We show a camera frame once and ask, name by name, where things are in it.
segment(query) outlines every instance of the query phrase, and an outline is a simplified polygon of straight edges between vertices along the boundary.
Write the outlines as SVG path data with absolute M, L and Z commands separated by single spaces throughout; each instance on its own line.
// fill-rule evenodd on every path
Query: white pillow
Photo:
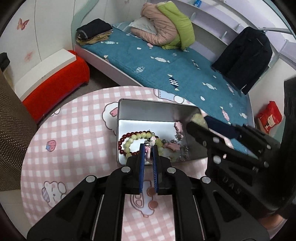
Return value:
M 156 28 L 154 27 L 150 19 L 147 17 L 140 17 L 139 19 L 136 19 L 135 21 L 133 21 L 129 26 L 143 30 L 150 34 L 157 35 Z

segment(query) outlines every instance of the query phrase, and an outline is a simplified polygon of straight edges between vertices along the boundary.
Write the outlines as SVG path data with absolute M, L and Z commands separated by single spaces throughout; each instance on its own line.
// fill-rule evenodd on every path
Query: floor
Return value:
M 38 124 L 40 127 L 43 122 L 58 108 L 62 107 L 64 104 L 68 103 L 69 101 L 82 96 L 84 94 L 93 92 L 95 90 L 100 90 L 103 88 L 110 88 L 118 86 L 113 80 L 108 78 L 106 75 L 98 71 L 93 66 L 89 65 L 90 68 L 90 79 L 87 85 L 82 85 L 80 88 L 75 90 L 65 99 L 63 99 L 57 106 L 55 106 L 50 113 L 48 113 L 44 119 Z M 0 203 L 3 206 L 5 212 L 7 213 L 8 217 L 14 224 L 14 226 L 20 231 L 20 233 L 27 237 L 27 233 L 31 228 L 30 223 L 24 213 L 24 209 L 22 206 L 22 197 L 20 190 L 13 190 L 13 191 L 4 191 L 0 192 Z

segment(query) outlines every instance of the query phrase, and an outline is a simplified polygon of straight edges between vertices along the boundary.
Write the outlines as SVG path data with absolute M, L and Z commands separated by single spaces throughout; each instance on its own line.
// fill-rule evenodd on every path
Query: red stool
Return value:
M 36 123 L 80 85 L 89 82 L 88 65 L 75 51 L 69 52 L 76 55 L 76 61 L 45 80 L 22 102 Z

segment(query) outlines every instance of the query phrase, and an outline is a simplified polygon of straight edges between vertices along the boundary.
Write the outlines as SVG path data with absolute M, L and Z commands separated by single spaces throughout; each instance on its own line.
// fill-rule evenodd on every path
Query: teal bedsheet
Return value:
M 247 123 L 246 97 L 233 90 L 198 52 L 191 48 L 163 50 L 119 29 L 113 31 L 107 41 L 82 48 L 106 58 L 145 87 L 183 97 L 225 123 Z M 244 146 L 232 143 L 246 153 Z

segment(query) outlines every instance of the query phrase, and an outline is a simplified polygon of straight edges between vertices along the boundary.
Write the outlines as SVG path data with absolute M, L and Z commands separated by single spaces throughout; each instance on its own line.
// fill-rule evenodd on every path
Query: round table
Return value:
M 103 177 L 120 167 L 115 133 L 121 98 L 193 105 L 162 90 L 121 86 L 85 94 L 62 106 L 37 131 L 23 162 L 21 194 L 32 225 L 86 176 Z M 200 178 L 206 164 L 204 158 L 174 166 Z M 125 198 L 122 240 L 175 240 L 171 196 L 157 196 L 152 187 L 152 168 L 146 166 L 143 194 Z

